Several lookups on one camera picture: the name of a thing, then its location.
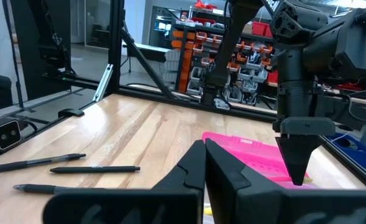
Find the glass wall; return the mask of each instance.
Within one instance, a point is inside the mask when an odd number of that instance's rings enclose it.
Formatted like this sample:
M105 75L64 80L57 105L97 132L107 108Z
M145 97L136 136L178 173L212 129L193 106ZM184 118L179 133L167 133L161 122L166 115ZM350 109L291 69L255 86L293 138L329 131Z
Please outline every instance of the glass wall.
M111 0L86 0L86 45L108 48Z
M152 8L152 20L149 45L172 49L172 25L180 16L180 11L154 6Z

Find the wooden tabletop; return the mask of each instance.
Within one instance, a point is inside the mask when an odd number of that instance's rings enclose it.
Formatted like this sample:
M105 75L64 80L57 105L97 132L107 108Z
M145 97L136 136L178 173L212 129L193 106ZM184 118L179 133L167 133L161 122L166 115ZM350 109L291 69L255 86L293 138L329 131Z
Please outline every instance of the wooden tabletop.
M276 145L271 124L200 110L111 95L0 156L7 162L86 153L84 159L0 173L0 223L40 223L50 195L27 194L16 184L65 187L151 188L180 160L202 133L212 131ZM141 166L134 174L52 174L58 166ZM308 166L325 189L365 189L325 149Z

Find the red box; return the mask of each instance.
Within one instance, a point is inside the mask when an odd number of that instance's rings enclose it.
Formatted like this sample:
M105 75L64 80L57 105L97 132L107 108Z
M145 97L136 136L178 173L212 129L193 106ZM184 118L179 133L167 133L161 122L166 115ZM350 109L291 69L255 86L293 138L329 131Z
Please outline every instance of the red box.
M278 70L268 73L267 82L268 83L278 83Z
M265 35L265 29L269 27L268 24L262 23L262 22L253 22L253 29L252 34L253 35Z
M271 37L272 38L272 33L271 33L271 29L270 26L267 26L267 28L265 29L265 37Z
M355 91L361 91L362 88L358 84L351 84L351 83L345 83L341 85L337 85L337 89L339 90L355 90Z
M210 24L215 24L216 23L216 21L211 20L211 19L202 19L202 18L198 18L198 17L192 17L191 19L192 19L192 21L202 23L204 26L205 26L206 22L210 22Z

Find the black pen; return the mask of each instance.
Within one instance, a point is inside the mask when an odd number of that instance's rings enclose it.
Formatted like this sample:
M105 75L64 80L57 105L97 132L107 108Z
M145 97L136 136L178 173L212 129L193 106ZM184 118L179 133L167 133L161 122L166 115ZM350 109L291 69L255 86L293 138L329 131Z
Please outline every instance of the black pen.
M109 166L109 167L56 167L50 169L56 174L85 174L85 173L107 173L107 172L135 172L140 170L136 166Z
M83 188L83 187L59 187L54 185L40 185L40 184L19 184L14 185L13 189L36 194L59 194L65 192L76 192L77 190L112 190L104 188Z
M49 157L49 158L44 158L44 159L34 159L31 161L21 161L21 162L12 162L9 164L1 164L0 172L24 169L27 167L51 164L54 162L72 161L72 160L77 160L77 159L85 157L85 156L86 156L86 154L74 153L74 154L67 154L67 155L63 155L63 156Z

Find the white wall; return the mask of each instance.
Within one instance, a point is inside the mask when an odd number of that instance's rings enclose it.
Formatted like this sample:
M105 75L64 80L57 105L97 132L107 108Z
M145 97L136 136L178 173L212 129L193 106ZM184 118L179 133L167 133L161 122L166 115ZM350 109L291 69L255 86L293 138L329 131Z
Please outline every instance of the white wall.
M139 44L143 38L145 4L146 0L125 0L126 26L134 41ZM126 49L122 48L122 54L126 55Z
M109 9L111 8L110 0L98 0L96 23L102 25L105 29L109 24Z

